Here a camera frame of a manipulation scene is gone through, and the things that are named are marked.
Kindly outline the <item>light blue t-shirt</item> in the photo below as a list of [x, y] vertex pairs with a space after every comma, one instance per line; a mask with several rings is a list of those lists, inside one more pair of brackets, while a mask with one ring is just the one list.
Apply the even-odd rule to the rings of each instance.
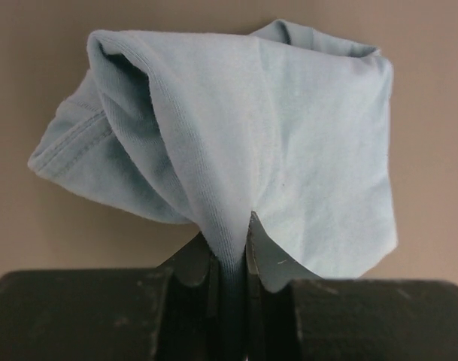
[[397, 243], [393, 67], [277, 20], [251, 35], [97, 30], [28, 166], [104, 205], [195, 223], [241, 294], [250, 215], [304, 267], [363, 275]]

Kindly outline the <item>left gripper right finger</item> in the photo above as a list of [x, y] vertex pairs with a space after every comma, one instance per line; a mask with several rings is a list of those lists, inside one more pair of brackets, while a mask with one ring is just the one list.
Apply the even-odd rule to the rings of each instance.
[[458, 360], [456, 284], [321, 278], [256, 215], [245, 257], [251, 360]]

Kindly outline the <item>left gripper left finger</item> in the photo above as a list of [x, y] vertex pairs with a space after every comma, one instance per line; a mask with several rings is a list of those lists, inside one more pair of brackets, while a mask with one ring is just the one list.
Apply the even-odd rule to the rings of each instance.
[[0, 360], [216, 360], [219, 265], [197, 235], [155, 268], [0, 278]]

